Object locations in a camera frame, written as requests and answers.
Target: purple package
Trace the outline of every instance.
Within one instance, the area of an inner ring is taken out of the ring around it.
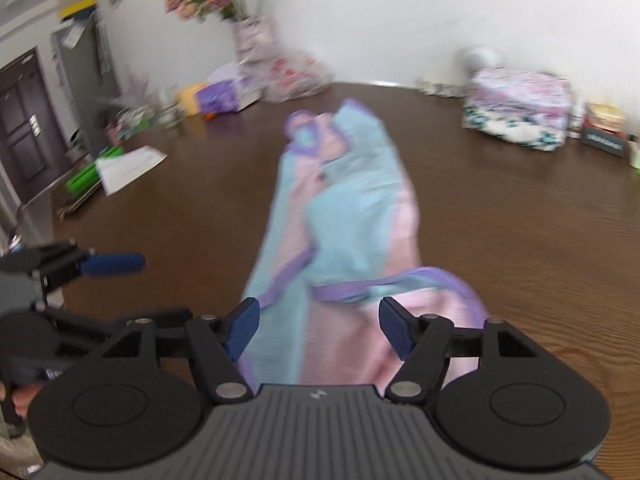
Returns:
[[[223,114],[240,108],[236,83],[231,79],[220,81],[196,92],[200,113]]]

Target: wooden table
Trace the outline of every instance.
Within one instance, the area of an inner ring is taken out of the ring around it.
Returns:
[[[299,108],[354,96],[388,127],[422,211],[425,264],[467,280],[505,318],[597,385],[612,407],[598,459],[614,480],[640,471],[640,176],[575,140],[554,153],[460,127],[457,100],[334,85],[256,104],[207,126],[150,130],[128,147],[168,154],[113,196],[56,222],[56,237],[99,251],[140,251],[139,276],[81,280],[71,310],[110,319],[158,306],[223,314],[240,298],[273,197],[283,125]]]

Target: human hand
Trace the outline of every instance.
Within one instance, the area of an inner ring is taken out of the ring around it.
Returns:
[[[13,392],[13,399],[15,405],[15,413],[20,416],[27,416],[27,410],[34,397],[38,394],[42,388],[41,384],[30,384],[29,386],[23,386]],[[6,397],[6,390],[4,384],[0,383],[0,400],[4,400]]]

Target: yellow box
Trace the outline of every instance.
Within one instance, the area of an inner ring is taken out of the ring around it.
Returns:
[[[178,92],[178,102],[184,114],[187,117],[191,117],[200,113],[200,105],[196,97],[196,92],[199,92],[203,88],[209,86],[209,83],[196,83],[195,85],[187,86],[180,92]]]

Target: refrigerator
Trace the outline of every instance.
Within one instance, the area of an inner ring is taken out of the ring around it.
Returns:
[[[100,124],[100,114],[112,107],[108,99],[120,95],[108,42],[99,13],[84,20],[63,23],[51,37],[58,60],[58,74],[81,129],[81,137],[93,157],[110,147]]]

